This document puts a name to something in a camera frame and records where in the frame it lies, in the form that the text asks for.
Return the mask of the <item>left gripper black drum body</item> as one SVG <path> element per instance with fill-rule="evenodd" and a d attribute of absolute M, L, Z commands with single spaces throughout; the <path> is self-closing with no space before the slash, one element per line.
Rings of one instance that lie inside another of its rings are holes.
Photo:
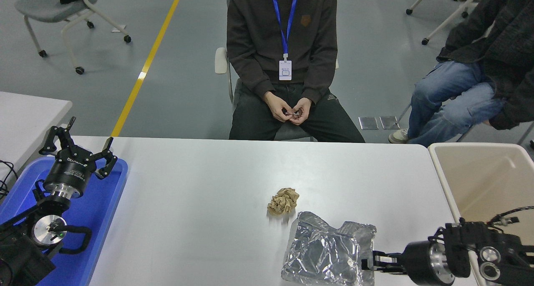
<path fill-rule="evenodd" d="M 61 149 L 44 181 L 44 189 L 51 190 L 54 185 L 65 184 L 77 190 L 86 189 L 91 175 L 96 170 L 96 162 L 88 161 L 92 152 L 84 148 Z"/>

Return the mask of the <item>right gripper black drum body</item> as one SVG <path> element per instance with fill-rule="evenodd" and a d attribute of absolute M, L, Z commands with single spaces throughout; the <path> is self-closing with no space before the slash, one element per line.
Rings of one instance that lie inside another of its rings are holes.
<path fill-rule="evenodd" d="M 432 265 L 431 256 L 439 252 L 438 243 L 410 242 L 402 253 L 402 264 L 409 278 L 420 286 L 440 286 L 441 281 Z"/>

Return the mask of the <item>person's left hand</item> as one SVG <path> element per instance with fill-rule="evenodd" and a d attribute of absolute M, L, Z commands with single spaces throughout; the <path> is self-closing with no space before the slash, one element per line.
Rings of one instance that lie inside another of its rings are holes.
<path fill-rule="evenodd" d="M 309 98 L 301 98 L 297 104 L 292 108 L 290 122 L 294 125 L 303 124 L 310 114 L 310 108 L 312 106 L 312 100 Z"/>

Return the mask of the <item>person's right hand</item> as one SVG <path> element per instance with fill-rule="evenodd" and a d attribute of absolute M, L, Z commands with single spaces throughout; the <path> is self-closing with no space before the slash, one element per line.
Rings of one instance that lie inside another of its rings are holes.
<path fill-rule="evenodd" d="M 273 117 L 281 122 L 290 120 L 292 108 L 285 100 L 268 91 L 263 95 L 263 101 L 268 105 Z"/>

